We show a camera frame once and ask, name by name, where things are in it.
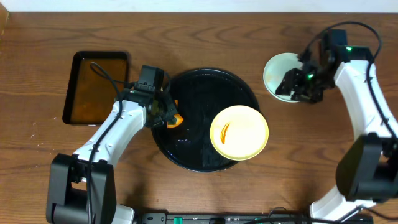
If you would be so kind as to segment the mint green plate top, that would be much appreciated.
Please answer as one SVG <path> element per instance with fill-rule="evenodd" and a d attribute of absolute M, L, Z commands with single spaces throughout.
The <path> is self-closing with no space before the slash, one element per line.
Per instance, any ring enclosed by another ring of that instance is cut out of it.
<path fill-rule="evenodd" d="M 273 56 L 264 67 L 263 82 L 268 92 L 280 101 L 287 103 L 297 103 L 291 100 L 291 96 L 276 95 L 275 91 L 281 84 L 285 73 L 293 68 L 301 68 L 302 63 L 298 60 L 295 53 L 281 53 Z"/>

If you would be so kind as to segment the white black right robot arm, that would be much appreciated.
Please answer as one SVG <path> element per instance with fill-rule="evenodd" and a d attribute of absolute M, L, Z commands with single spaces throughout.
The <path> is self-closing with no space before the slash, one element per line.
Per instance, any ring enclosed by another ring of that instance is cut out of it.
<path fill-rule="evenodd" d="M 341 92 L 354 143 L 338 163 L 335 186 L 311 204 L 310 216 L 342 222 L 364 208 L 397 198 L 397 120 L 379 87 L 367 47 L 327 47 L 320 59 L 317 64 L 294 53 L 278 54 L 267 62 L 263 80 L 285 102 L 315 103 L 333 87 Z"/>

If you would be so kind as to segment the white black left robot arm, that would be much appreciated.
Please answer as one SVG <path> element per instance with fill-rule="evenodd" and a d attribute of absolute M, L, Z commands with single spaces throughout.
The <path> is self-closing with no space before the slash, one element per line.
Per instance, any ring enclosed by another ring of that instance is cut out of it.
<path fill-rule="evenodd" d="M 177 114 L 170 93 L 125 89 L 97 132 L 72 155 L 57 154 L 50 166 L 49 223 L 133 223 L 135 211 L 116 201 L 114 168 L 143 127 L 162 126 Z"/>

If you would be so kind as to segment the yellow plate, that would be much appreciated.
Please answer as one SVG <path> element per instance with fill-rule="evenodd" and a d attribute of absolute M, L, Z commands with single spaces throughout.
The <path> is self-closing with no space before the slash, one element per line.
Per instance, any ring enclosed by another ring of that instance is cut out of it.
<path fill-rule="evenodd" d="M 269 139 L 269 126 L 263 115 L 249 106 L 230 106 L 219 112 L 210 126 L 214 149 L 233 161 L 257 156 Z"/>

